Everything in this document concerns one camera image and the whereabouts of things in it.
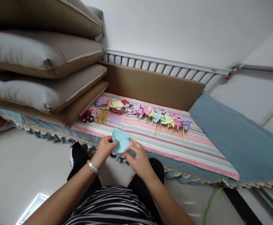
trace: white railing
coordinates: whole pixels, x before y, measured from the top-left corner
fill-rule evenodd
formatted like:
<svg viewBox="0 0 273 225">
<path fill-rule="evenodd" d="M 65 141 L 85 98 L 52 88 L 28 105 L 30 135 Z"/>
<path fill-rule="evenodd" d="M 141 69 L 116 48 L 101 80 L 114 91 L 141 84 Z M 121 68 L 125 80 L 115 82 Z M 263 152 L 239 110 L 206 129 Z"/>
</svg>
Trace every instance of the white railing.
<svg viewBox="0 0 273 225">
<path fill-rule="evenodd" d="M 223 77 L 228 76 L 231 70 L 217 69 L 183 62 L 130 54 L 112 49 L 106 49 L 102 58 L 105 62 L 154 71 L 170 76 L 199 81 L 206 84 L 205 91 L 210 91 Z"/>
</svg>

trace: hand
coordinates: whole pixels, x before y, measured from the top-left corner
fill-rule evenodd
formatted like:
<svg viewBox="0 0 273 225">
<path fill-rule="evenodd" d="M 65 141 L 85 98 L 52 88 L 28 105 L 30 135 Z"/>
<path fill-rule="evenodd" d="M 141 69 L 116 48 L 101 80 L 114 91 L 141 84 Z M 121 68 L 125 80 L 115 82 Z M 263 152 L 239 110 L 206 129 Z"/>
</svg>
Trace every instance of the hand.
<svg viewBox="0 0 273 225">
<path fill-rule="evenodd" d="M 130 164 L 134 172 L 144 181 L 151 180 L 157 175 L 155 174 L 154 170 L 151 167 L 149 162 L 148 156 L 144 147 L 137 141 L 133 140 L 132 138 L 129 139 L 134 145 L 128 146 L 125 151 L 124 155 L 127 162 Z M 129 155 L 128 151 L 134 151 L 136 154 L 135 158 L 132 158 Z"/>
<path fill-rule="evenodd" d="M 105 163 L 112 150 L 119 144 L 118 141 L 112 142 L 112 136 L 101 138 L 98 149 L 91 159 L 92 164 L 99 170 Z"/>
</svg>

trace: black pants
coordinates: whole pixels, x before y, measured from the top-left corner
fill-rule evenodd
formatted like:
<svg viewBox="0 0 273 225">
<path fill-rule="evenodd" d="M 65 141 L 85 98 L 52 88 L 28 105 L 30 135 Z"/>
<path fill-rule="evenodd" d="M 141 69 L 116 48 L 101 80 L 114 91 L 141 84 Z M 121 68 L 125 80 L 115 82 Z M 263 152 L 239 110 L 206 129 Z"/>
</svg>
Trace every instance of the black pants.
<svg viewBox="0 0 273 225">
<path fill-rule="evenodd" d="M 69 181 L 87 163 L 87 160 L 90 159 L 88 154 L 83 150 L 78 142 L 72 146 L 72 153 L 74 152 L 75 154 L 79 155 L 79 160 L 74 161 L 73 169 L 71 170 L 67 181 Z M 162 166 L 161 162 L 154 158 L 150 158 L 149 162 L 158 178 L 161 180 L 162 183 L 164 183 L 164 167 Z M 79 205 L 81 205 L 88 197 L 90 197 L 95 191 L 99 190 L 100 188 L 102 188 L 102 185 L 98 176 L 96 176 L 92 184 L 89 186 L 88 190 L 84 194 L 83 198 L 81 199 Z M 151 212 L 151 214 L 155 218 L 155 221 L 158 224 L 163 224 L 147 186 L 138 175 L 134 176 L 127 188 L 131 189 L 139 197 L 139 199 L 144 203 L 148 211 Z"/>
</svg>

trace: silver bracelet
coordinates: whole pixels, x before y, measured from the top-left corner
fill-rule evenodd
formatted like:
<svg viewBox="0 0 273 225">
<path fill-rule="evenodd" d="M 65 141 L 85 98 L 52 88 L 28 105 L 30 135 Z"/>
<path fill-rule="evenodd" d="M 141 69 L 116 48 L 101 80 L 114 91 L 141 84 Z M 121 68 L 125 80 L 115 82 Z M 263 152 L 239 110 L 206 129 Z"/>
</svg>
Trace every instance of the silver bracelet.
<svg viewBox="0 0 273 225">
<path fill-rule="evenodd" d="M 87 164 L 89 164 L 94 174 L 96 174 L 97 176 L 100 174 L 100 171 L 92 164 L 90 160 L 87 161 Z"/>
</svg>

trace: stacked cushions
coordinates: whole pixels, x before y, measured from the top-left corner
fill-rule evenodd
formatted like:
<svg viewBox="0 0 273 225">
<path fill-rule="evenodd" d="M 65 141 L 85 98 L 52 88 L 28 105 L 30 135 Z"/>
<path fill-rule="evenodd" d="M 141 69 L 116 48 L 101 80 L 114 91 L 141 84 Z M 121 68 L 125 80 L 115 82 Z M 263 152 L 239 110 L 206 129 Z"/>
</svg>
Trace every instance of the stacked cushions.
<svg viewBox="0 0 273 225">
<path fill-rule="evenodd" d="M 100 40 L 101 15 L 100 10 L 80 0 L 0 0 L 0 25 L 11 29 L 47 30 Z"/>
<path fill-rule="evenodd" d="M 2 72 L 0 99 L 56 115 L 99 82 L 106 71 L 94 64 L 58 80 Z"/>
<path fill-rule="evenodd" d="M 108 82 L 103 80 L 99 81 L 91 89 L 82 94 L 77 100 L 72 102 L 69 106 L 54 116 L 40 112 L 29 106 L 18 105 L 2 100 L 0 100 L 0 108 L 32 116 L 37 119 L 55 123 L 64 127 L 71 127 L 77 121 L 79 116 L 82 115 L 85 110 L 91 106 L 91 104 L 105 91 L 107 87 Z"/>
<path fill-rule="evenodd" d="M 93 40 L 48 31 L 0 31 L 0 71 L 60 79 L 99 61 L 105 51 Z"/>
</svg>

